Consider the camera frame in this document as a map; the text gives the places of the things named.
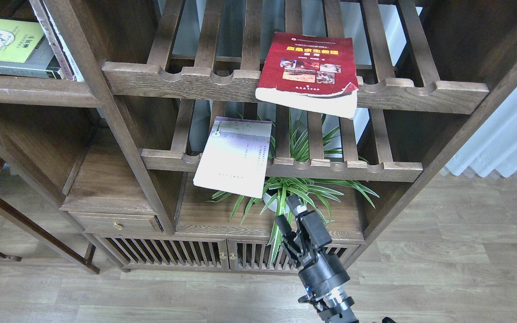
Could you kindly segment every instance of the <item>slatted cabinet door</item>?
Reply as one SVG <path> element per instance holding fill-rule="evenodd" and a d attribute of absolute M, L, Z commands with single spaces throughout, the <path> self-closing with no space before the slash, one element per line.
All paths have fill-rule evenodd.
<path fill-rule="evenodd" d="M 228 263 L 233 271 L 270 271 L 296 273 L 301 267 L 293 266 L 291 259 L 284 250 L 277 253 L 271 264 L 272 248 L 264 241 L 235 241 L 228 240 Z M 359 245 L 330 244 L 325 247 L 326 252 L 338 256 L 342 263 L 355 252 Z"/>
<path fill-rule="evenodd" d="M 102 238 L 127 269 L 228 270 L 225 240 Z"/>

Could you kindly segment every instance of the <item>wooden bookshelf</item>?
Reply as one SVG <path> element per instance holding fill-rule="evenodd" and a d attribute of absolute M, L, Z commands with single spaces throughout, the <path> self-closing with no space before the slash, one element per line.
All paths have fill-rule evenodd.
<path fill-rule="evenodd" d="M 247 1 L 241 57 L 218 57 L 224 1 L 208 0 L 197 53 L 185 57 L 172 53 L 182 0 L 167 0 L 160 19 L 150 0 L 43 2 L 86 82 L 0 76 L 0 156 L 124 269 L 295 271 L 282 255 L 264 263 L 270 219 L 228 221 L 230 202 L 205 204 L 209 192 L 188 180 L 200 158 L 188 148 L 195 100 L 213 100 L 213 116 L 227 101 L 245 102 L 244 116 L 256 117 L 265 4 Z M 376 208 L 350 194 L 329 226 L 333 251 L 350 266 L 517 86 L 517 7 L 494 3 L 483 15 L 481 0 L 345 2 L 361 6 L 371 52 L 372 65 L 357 71 L 371 122 L 356 129 L 355 144 L 351 120 L 339 120 L 343 158 L 334 163 L 322 154 L 320 115 L 308 113 L 311 159 L 297 163 L 289 109 L 277 106 L 267 174 L 369 181 L 381 196 Z M 407 41 L 394 66 L 380 5 L 396 7 Z M 322 8 L 327 35 L 343 37 L 341 2 Z M 286 31 L 302 32 L 301 10 L 299 0 L 285 1 Z M 108 141 L 93 136 L 101 122 Z M 105 149 L 93 149 L 92 138 Z M 123 229 L 113 221 L 101 230 L 102 217 L 121 219 Z"/>

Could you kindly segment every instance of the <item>red book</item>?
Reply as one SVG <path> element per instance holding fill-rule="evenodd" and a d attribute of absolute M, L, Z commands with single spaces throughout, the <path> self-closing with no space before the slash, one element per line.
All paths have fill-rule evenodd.
<path fill-rule="evenodd" d="M 277 32 L 258 83 L 258 100 L 352 118 L 359 88 L 352 39 Z"/>

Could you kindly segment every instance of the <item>book spine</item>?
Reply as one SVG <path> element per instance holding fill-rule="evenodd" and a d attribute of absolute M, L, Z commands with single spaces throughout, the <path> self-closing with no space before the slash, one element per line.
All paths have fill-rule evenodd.
<path fill-rule="evenodd" d="M 71 55 L 71 52 L 69 51 L 69 48 L 67 47 L 67 45 L 65 43 L 65 39 L 63 39 L 63 36 L 61 35 L 59 29 L 57 29 L 55 21 L 53 20 L 53 17 L 51 16 L 51 14 L 49 14 L 49 9 L 47 9 L 47 6 L 45 6 L 45 3 L 43 3 L 43 7 L 45 8 L 45 12 L 47 13 L 49 22 L 51 23 L 51 26 L 53 27 L 53 31 L 55 32 L 55 35 L 57 35 L 57 39 L 59 40 L 61 49 L 65 53 L 65 57 L 70 63 L 71 71 L 74 74 L 74 79 L 77 82 L 85 82 L 85 79 L 83 78 L 83 75 L 81 74 L 76 61 L 74 60 L 73 56 Z"/>
<path fill-rule="evenodd" d="M 31 7 L 33 8 L 33 12 L 37 17 L 41 28 L 43 28 L 43 32 L 47 37 L 47 41 L 49 41 L 49 45 L 51 45 L 51 49 L 53 49 L 53 53 L 59 62 L 59 66 L 61 67 L 61 72 L 64 78 L 67 80 L 75 80 L 76 77 L 69 64 L 66 54 L 63 52 L 61 44 L 57 39 L 55 28 L 49 19 L 49 13 L 47 10 L 45 10 L 41 0 L 31 0 Z"/>
<path fill-rule="evenodd" d="M 52 71 L 52 70 L 47 70 L 47 69 L 35 70 L 33 68 L 18 68 L 18 67 L 5 67 L 5 66 L 0 66 L 0 75 L 27 76 L 30 78 L 49 78 L 49 79 L 60 78 L 57 71 Z"/>

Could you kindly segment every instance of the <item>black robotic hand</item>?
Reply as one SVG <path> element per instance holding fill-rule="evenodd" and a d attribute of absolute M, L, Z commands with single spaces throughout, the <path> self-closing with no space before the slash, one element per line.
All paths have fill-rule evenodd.
<path fill-rule="evenodd" d="M 283 247 L 298 268 L 298 276 L 307 294 L 300 303 L 310 303 L 326 323 L 358 323 L 351 310 L 355 302 L 343 289 L 350 280 L 338 256 L 328 254 L 324 246 L 332 242 L 328 231 L 314 211 L 307 211 L 297 196 L 289 196 L 287 205 L 295 215 L 296 232 L 283 215 L 275 218 L 283 237 Z M 382 323 L 396 323 L 385 317 Z"/>

